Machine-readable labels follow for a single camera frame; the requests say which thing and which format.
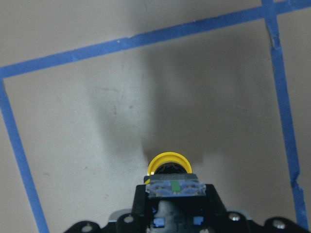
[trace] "blue component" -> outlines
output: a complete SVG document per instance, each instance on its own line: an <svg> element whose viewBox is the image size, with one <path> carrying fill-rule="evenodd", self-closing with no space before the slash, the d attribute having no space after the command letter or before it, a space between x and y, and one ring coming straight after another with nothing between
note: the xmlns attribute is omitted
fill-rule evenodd
<svg viewBox="0 0 311 233"><path fill-rule="evenodd" d="M164 227L164 218L163 217L156 217L154 219L155 227Z"/></svg>
<svg viewBox="0 0 311 233"><path fill-rule="evenodd" d="M172 187L172 181L179 183L179 190ZM149 198L205 196L206 186L198 180L155 180L146 185Z"/></svg>
<svg viewBox="0 0 311 233"><path fill-rule="evenodd" d="M201 226L204 222L203 216L194 216L193 217L193 224L194 226Z"/></svg>

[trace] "gray floor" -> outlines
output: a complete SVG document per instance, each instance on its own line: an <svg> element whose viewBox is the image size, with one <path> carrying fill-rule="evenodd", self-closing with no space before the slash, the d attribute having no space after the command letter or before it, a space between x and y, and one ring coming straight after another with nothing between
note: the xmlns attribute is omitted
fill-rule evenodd
<svg viewBox="0 0 311 233"><path fill-rule="evenodd" d="M259 5L8 1L0 9L0 66ZM310 9L278 20L311 213ZM131 207L148 163L169 150L185 155L227 207L260 224L295 220L269 47L258 20L6 79L50 232L82 219L104 226L111 212ZM0 226L37 232L0 127Z"/></svg>

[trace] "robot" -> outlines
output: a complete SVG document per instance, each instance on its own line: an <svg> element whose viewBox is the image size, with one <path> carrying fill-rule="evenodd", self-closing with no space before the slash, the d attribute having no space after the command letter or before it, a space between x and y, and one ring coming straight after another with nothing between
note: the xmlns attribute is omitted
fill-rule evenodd
<svg viewBox="0 0 311 233"><path fill-rule="evenodd" d="M131 210L113 213L102 229L81 221L65 233L308 233L286 218L273 217L260 226L228 211L214 185L201 183L189 161L176 152L156 156L143 180Z"/></svg>

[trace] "yellow wheel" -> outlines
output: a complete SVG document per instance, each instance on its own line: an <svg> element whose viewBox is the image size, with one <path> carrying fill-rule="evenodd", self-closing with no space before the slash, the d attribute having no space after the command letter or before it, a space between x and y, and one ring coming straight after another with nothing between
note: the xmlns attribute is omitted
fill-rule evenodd
<svg viewBox="0 0 311 233"><path fill-rule="evenodd" d="M149 164L147 175L154 175L158 169L163 167L164 164L175 164L180 169L183 169L185 173L192 173L192 168L189 161L176 152L165 152L157 155Z"/></svg>

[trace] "blue painter's tape line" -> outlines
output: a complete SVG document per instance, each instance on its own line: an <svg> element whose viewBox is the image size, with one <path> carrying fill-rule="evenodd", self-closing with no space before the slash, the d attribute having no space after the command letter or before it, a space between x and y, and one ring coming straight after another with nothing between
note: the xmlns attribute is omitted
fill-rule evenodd
<svg viewBox="0 0 311 233"><path fill-rule="evenodd" d="M297 183L297 179L300 174L300 168L299 168L299 160L297 154L290 101L287 92L282 49L272 48L271 57L274 67L277 100L283 128L283 136L284 136L288 167L290 172L292 192L294 197L296 219L297 223L300 226L302 226L305 229L308 229L308 219L303 190L299 187Z"/></svg>
<svg viewBox="0 0 311 233"><path fill-rule="evenodd" d="M4 123L9 134L9 138L13 147L16 162L26 189L28 200L33 211L35 221L40 233L48 233L48 225L46 223L42 207L39 201L35 183L30 173L24 148L19 137L15 119L9 99L5 93L3 80L0 80L0 108L3 115Z"/></svg>
<svg viewBox="0 0 311 233"><path fill-rule="evenodd" d="M165 29L160 29L148 33L138 34L131 38L121 38L92 45L76 50L66 51L43 58L33 59L9 66L2 67L4 77L32 72L44 68L59 66L87 58L101 56L122 50L128 50L139 46L179 38L201 32L227 27L235 24L245 23L264 17L262 7L256 7L244 11L239 11L223 16L203 19L191 23L181 24Z"/></svg>
<svg viewBox="0 0 311 233"><path fill-rule="evenodd" d="M291 2L292 1L287 1L286 6L291 5ZM273 0L262 0L262 4L272 6L274 3ZM308 229L308 219L304 201L304 194L302 188L299 187L299 184L297 182L298 176L300 174L300 167L296 147L296 139L294 134L294 124L290 107L290 99L287 90L283 52L279 39L279 29L276 14L268 13L265 17L265 22L270 34L272 45L271 57L274 68L276 94L283 129L283 137L291 179L292 193L294 197L296 219L297 223L300 226L302 226L305 229Z"/></svg>

